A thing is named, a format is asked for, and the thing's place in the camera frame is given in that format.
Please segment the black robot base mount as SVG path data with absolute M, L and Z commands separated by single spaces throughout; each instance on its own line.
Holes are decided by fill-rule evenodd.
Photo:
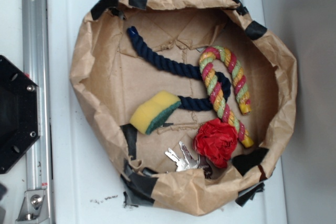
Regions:
M 1 55 L 1 174 L 39 138 L 38 86 Z

